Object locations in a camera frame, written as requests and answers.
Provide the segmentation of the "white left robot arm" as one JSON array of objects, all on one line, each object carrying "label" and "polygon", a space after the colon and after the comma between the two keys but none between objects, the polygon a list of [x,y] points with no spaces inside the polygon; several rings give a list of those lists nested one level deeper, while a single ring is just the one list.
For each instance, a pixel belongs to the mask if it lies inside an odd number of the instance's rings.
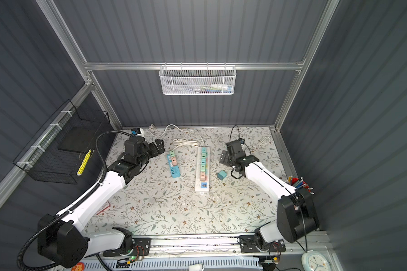
[{"label": "white left robot arm", "polygon": [[101,234],[84,234],[84,228],[101,207],[119,190],[141,174],[149,160],[165,152],[164,141],[147,142],[142,133],[129,135],[124,153],[110,166],[102,165],[101,178],[76,201],[56,215],[45,215],[38,222],[33,236],[39,255],[51,260],[53,266],[72,268],[81,259],[117,250],[128,256],[136,252],[133,234],[113,227]]}]

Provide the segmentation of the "teal two-tone plug adapter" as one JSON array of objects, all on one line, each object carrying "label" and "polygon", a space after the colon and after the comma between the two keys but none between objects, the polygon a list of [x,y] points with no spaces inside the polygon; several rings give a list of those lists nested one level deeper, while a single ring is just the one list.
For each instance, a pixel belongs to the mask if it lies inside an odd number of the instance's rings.
[{"label": "teal two-tone plug adapter", "polygon": [[217,178],[223,181],[227,177],[227,173],[225,171],[220,171],[217,173]]}]

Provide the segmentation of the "blue power strip with USB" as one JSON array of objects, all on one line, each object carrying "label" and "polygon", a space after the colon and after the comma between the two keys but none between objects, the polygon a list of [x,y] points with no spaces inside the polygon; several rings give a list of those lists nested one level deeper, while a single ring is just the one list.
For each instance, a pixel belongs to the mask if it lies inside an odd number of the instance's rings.
[{"label": "blue power strip with USB", "polygon": [[175,152],[173,150],[171,150],[167,154],[167,160],[168,160],[168,165],[170,167],[170,172],[171,172],[172,178],[179,178],[180,177],[180,169],[179,169],[179,166],[178,166],[178,162],[177,162]]}]

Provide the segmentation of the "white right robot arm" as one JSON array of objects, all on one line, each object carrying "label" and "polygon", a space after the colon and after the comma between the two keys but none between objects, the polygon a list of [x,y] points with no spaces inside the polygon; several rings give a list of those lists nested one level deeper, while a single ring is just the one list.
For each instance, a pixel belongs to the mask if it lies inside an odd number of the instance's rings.
[{"label": "white right robot arm", "polygon": [[239,173],[239,178],[245,177],[254,182],[277,203],[277,218],[255,230],[256,240],[273,243],[284,239],[294,243],[317,230],[319,219],[311,192],[282,181],[254,155],[247,155],[243,143],[242,138],[227,142],[220,162],[231,167],[232,173]]}]

